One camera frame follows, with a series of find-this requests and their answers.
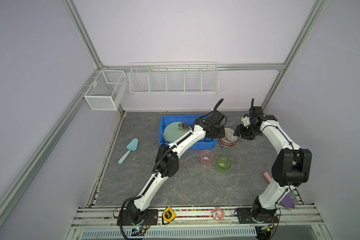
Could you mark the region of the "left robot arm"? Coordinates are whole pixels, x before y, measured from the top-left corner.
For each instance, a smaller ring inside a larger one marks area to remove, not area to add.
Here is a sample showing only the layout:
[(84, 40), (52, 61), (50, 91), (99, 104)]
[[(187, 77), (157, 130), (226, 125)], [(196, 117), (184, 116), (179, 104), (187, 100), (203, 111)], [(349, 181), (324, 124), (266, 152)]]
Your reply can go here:
[(128, 220), (134, 225), (143, 221), (152, 199), (164, 182), (177, 173), (179, 160), (190, 147), (198, 141), (219, 139), (225, 135), (222, 121), (227, 118), (218, 111), (223, 101), (220, 99), (209, 113), (195, 118), (191, 129), (179, 139), (160, 145), (149, 180), (136, 197), (126, 199), (122, 204), (118, 215), (120, 226)]

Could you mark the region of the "light green flower plate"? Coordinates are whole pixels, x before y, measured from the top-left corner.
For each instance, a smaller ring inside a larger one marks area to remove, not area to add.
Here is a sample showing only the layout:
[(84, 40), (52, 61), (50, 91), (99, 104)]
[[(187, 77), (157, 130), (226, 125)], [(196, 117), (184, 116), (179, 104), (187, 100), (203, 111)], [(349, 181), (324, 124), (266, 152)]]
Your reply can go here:
[(163, 138), (165, 142), (172, 143), (191, 130), (191, 126), (185, 122), (173, 122), (165, 127)]

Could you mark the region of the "pink patterned bowl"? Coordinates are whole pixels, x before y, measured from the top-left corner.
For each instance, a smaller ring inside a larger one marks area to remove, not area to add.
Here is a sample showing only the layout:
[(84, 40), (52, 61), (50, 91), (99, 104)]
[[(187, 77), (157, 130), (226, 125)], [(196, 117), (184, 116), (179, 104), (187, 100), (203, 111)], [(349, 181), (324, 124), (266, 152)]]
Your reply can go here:
[(235, 144), (238, 140), (238, 137), (235, 136), (235, 131), (231, 128), (225, 128), (225, 135), (221, 138), (226, 144)]

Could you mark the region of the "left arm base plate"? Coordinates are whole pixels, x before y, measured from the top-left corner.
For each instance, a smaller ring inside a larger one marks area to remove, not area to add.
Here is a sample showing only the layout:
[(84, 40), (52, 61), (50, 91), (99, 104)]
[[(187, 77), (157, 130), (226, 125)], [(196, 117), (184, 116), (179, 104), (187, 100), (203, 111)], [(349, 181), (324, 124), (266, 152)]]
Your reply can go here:
[(117, 225), (122, 223), (122, 226), (137, 226), (137, 225), (152, 225), (156, 226), (159, 220), (158, 209), (147, 209), (145, 211), (131, 213), (127, 210), (122, 210), (122, 216), (118, 217)]

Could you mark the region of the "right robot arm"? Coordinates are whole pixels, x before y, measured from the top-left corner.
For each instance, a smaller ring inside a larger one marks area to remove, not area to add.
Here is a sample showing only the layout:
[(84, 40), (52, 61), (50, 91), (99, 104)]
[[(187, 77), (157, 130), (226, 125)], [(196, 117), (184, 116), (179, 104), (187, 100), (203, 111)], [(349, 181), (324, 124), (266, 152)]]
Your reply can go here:
[(251, 219), (262, 223), (274, 216), (278, 204), (289, 192), (308, 181), (312, 152), (296, 144), (281, 128), (277, 118), (264, 114), (262, 107), (255, 106), (254, 102), (252, 99), (249, 113), (242, 117), (235, 136), (250, 141), (257, 136), (266, 136), (278, 154), (271, 169), (272, 180), (255, 198), (250, 211)]

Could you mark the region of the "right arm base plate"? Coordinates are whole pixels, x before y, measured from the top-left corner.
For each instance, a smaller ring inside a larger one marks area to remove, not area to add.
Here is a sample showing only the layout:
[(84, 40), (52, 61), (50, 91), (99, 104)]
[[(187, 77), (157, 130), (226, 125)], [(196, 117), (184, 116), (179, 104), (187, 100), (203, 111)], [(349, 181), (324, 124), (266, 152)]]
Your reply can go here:
[(234, 216), (238, 218), (240, 224), (277, 224), (279, 217), (277, 210), (254, 210), (250, 207), (237, 208)]

